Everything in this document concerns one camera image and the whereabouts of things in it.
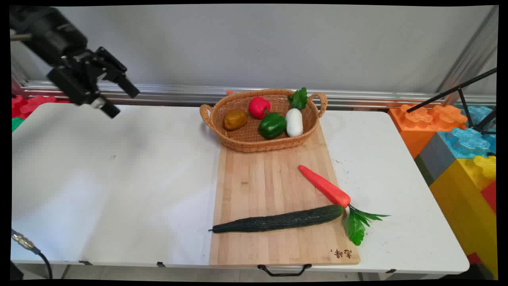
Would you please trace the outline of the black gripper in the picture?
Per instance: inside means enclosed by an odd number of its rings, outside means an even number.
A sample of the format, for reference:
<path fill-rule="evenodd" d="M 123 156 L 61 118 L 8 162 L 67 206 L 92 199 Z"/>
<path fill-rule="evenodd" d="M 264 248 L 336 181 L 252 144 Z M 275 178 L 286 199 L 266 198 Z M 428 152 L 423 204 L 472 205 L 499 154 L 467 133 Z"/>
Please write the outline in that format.
<path fill-rule="evenodd" d="M 87 76 L 97 76 L 98 67 L 87 48 L 88 39 L 58 9 L 49 6 L 11 6 L 10 27 L 16 34 L 30 34 L 24 44 L 53 67 L 47 78 L 71 103 L 88 104 L 113 119 L 120 109 L 100 94 Z M 104 80 L 116 83 L 130 98 L 140 91 L 127 78 L 127 67 L 104 47 L 95 52 L 95 61 L 105 73 Z"/>

